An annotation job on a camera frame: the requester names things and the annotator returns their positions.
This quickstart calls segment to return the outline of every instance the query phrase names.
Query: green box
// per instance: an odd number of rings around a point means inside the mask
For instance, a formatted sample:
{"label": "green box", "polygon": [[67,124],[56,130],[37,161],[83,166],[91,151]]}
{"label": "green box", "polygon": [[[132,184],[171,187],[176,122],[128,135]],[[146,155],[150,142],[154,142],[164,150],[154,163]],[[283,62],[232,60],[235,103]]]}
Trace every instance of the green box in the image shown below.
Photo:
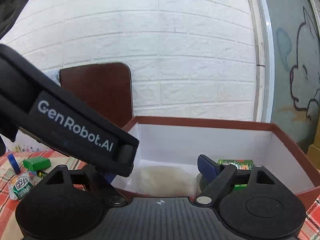
{"label": "green box", "polygon": [[51,166],[51,162],[48,158],[38,156],[23,160],[23,166],[30,171],[39,171],[49,168]]}
{"label": "green box", "polygon": [[247,187],[247,184],[240,184],[240,185],[235,185],[233,188],[233,191],[241,190]]}
{"label": "green box", "polygon": [[252,160],[218,160],[217,163],[231,163],[240,170],[252,170],[253,167]]}

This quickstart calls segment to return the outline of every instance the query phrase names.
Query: snack package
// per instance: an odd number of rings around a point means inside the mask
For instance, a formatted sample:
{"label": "snack package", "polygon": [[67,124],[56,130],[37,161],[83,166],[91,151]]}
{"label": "snack package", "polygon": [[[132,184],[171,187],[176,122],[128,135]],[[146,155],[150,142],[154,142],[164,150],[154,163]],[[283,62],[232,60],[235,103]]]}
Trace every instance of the snack package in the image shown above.
{"label": "snack package", "polygon": [[253,167],[252,160],[218,160],[217,163],[231,163],[240,170],[252,170]]}
{"label": "snack package", "polygon": [[8,183],[9,197],[12,200],[22,199],[32,188],[33,183],[29,174],[23,173],[15,176],[10,183]]}

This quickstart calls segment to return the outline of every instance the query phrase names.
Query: blue tape roll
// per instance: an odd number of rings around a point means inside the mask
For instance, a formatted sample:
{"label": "blue tape roll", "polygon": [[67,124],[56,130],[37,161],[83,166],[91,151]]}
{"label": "blue tape roll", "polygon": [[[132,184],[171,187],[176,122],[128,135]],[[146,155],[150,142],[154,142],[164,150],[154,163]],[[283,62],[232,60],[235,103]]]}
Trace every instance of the blue tape roll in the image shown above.
{"label": "blue tape roll", "polygon": [[16,159],[14,158],[13,154],[10,153],[7,157],[8,157],[9,163],[11,164],[11,167],[13,168],[14,172],[16,174],[19,174],[21,172],[21,170],[20,170],[20,167],[19,167]]}

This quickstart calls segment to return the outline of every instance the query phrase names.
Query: circular pad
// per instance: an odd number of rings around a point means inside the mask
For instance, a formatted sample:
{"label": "circular pad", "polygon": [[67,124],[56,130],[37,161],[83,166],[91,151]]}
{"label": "circular pad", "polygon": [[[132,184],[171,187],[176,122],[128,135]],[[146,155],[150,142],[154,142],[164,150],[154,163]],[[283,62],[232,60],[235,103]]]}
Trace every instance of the circular pad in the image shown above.
{"label": "circular pad", "polygon": [[283,212],[281,202],[271,197],[255,197],[247,201],[247,210],[256,217],[273,218]]}
{"label": "circular pad", "polygon": [[45,191],[29,193],[19,203],[16,220],[24,235],[72,239],[99,223],[103,206],[97,198],[70,186],[58,186],[47,185]]}
{"label": "circular pad", "polygon": [[297,236],[306,217],[294,194],[267,184],[230,193],[220,202],[219,210],[236,234],[254,239]]}

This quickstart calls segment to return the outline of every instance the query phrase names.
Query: plaid tablecloth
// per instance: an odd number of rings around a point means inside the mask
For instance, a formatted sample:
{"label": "plaid tablecloth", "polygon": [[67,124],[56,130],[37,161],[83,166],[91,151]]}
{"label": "plaid tablecloth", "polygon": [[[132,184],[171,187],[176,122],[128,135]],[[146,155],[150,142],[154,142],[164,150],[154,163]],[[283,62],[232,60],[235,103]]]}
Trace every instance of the plaid tablecloth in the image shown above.
{"label": "plaid tablecloth", "polygon": [[[19,201],[14,201],[9,198],[8,182],[15,176],[15,173],[10,166],[10,163],[5,154],[0,158],[0,239],[1,240],[21,240],[23,235],[15,219],[15,209]],[[51,167],[45,170],[50,172],[58,164],[66,164],[70,170],[81,169],[86,163],[79,161],[73,157],[67,157],[53,150],[36,153],[13,153],[21,172],[26,172],[22,161],[36,156],[49,158]]]}
{"label": "plaid tablecloth", "polygon": [[300,240],[320,240],[320,198],[307,211],[307,218],[299,234]]}
{"label": "plaid tablecloth", "polygon": [[[0,158],[0,239],[21,240],[23,235],[15,219],[15,209],[19,201],[9,198],[8,182],[15,176],[15,173],[8,162],[6,155]],[[51,171],[58,164],[66,164],[70,170],[81,169],[86,164],[73,157],[66,157],[53,150],[36,153],[13,153],[21,172],[26,169],[22,161],[36,156],[43,156],[51,160],[52,166],[46,170]],[[306,221],[299,234],[300,240],[320,240],[320,198],[318,198],[307,212]]]}

